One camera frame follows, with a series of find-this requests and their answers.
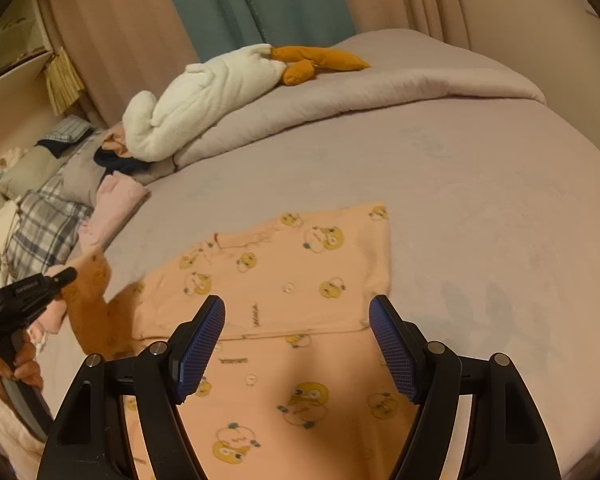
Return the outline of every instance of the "handle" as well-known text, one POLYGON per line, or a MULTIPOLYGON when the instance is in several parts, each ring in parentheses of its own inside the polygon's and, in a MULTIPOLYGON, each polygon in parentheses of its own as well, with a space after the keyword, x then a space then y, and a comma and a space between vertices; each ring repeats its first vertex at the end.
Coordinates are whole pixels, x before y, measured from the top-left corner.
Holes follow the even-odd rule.
MULTIPOLYGON (((11 337, 5 337, 0 341, 0 357, 11 370, 15 370, 13 362, 18 350, 22 347, 22 341, 22 330, 16 330, 11 337)), ((2 378, 2 384, 20 420, 33 436, 46 442, 53 419, 40 391, 19 380, 12 381, 2 378)))

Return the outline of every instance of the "blue gripper pad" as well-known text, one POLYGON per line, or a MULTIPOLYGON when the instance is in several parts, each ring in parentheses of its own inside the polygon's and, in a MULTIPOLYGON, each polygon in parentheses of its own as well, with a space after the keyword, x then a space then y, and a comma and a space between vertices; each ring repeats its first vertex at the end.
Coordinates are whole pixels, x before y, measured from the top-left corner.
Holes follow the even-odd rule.
POLYGON ((177 404, 183 403, 187 396, 198 389, 224 327, 224 316, 222 300, 217 296, 209 296, 196 317, 181 324, 171 336, 170 369, 177 404))
POLYGON ((395 314, 391 316, 387 307, 379 296, 371 300, 369 304, 369 323, 371 330, 376 336, 376 341, 382 351, 391 377, 394 379, 395 387, 400 393, 407 396, 411 402, 415 402, 420 393, 417 380, 417 368, 413 355, 409 350, 409 343, 397 326, 396 317, 400 323, 400 317, 391 304, 386 300, 395 314))

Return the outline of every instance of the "plaid fabric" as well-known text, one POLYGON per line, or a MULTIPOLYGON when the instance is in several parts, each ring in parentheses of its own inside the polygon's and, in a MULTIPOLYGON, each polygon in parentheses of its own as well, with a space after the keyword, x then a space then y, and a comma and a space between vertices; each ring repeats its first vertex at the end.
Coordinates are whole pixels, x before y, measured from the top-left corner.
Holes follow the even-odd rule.
POLYGON ((93 124, 82 120, 80 117, 70 115, 60 121, 40 140, 55 140, 65 144, 75 144, 82 136, 93 128, 93 124))
POLYGON ((62 184, 62 174, 56 174, 20 202, 20 225, 7 246, 15 280, 64 264, 78 240, 78 227, 92 213, 86 205, 64 200, 62 184))

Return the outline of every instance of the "bed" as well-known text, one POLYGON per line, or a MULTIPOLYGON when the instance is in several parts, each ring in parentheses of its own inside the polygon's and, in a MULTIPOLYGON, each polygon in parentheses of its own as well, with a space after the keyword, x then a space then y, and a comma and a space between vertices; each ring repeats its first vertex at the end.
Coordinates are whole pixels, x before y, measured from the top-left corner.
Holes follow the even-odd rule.
MULTIPOLYGON (((405 49, 433 66, 432 50, 405 49)), ((459 354, 507 353, 566 473, 600 439, 600 152, 540 100, 416 99, 229 142, 224 153, 210 142, 208 158, 148 186, 151 198, 106 252, 107 297, 209 233, 382 200, 392 303, 459 354)), ((65 322, 40 355, 54 413, 83 358, 65 322)))

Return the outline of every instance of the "beige wall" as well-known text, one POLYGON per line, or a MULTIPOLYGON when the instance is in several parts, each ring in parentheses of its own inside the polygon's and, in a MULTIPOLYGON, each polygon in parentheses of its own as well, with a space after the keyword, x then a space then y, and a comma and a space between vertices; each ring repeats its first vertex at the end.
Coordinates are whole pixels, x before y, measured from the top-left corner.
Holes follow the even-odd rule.
POLYGON ((600 19, 585 0, 461 0, 473 51, 527 76, 600 149, 600 19))
POLYGON ((58 120, 49 104, 44 75, 0 95, 0 156, 31 147, 58 120))

